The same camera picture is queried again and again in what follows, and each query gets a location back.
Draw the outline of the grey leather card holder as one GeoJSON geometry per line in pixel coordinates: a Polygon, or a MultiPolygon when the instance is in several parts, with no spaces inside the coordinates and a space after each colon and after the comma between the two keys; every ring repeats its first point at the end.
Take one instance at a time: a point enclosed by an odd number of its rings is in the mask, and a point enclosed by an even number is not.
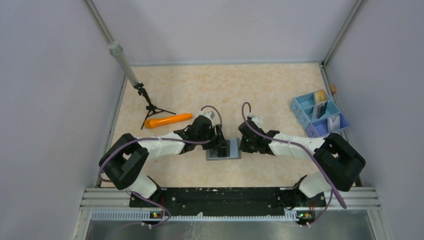
{"type": "Polygon", "coordinates": [[[206,160],[207,161],[223,161],[223,160],[237,160],[241,159],[241,150],[240,150],[240,139],[237,137],[226,139],[229,145],[229,155],[224,159],[208,159],[208,150],[206,150],[206,160]]]}

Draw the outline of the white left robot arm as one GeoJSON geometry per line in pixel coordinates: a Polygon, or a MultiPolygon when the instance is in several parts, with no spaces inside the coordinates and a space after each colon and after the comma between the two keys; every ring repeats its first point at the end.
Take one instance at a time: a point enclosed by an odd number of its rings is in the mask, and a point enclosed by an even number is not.
{"type": "Polygon", "coordinates": [[[193,151],[196,146],[211,149],[218,134],[213,125],[214,112],[203,112],[184,129],[158,137],[135,138],[123,134],[99,161],[104,173],[118,190],[128,190],[141,196],[149,207],[160,202],[158,186],[141,173],[146,161],[162,156],[181,155],[193,151]]]}

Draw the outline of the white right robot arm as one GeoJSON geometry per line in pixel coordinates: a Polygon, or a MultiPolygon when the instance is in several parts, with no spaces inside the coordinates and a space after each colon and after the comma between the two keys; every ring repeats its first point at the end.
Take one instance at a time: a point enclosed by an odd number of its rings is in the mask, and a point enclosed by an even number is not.
{"type": "Polygon", "coordinates": [[[348,192],[366,165],[365,159],[337,133],[313,138],[277,130],[264,132],[255,118],[243,122],[238,130],[242,134],[242,152],[310,159],[317,166],[318,172],[300,180],[293,192],[299,206],[307,206],[323,192],[333,191],[336,197],[339,192],[348,192]]]}

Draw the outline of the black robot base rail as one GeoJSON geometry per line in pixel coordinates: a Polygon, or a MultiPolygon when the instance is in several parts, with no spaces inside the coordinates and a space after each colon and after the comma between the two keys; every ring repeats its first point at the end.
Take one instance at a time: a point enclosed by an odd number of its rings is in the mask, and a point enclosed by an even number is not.
{"type": "Polygon", "coordinates": [[[323,193],[308,198],[298,189],[279,187],[168,187],[159,189],[150,202],[131,195],[131,208],[152,208],[157,203],[173,217],[262,217],[283,216],[289,210],[313,210],[327,204],[323,193]]]}

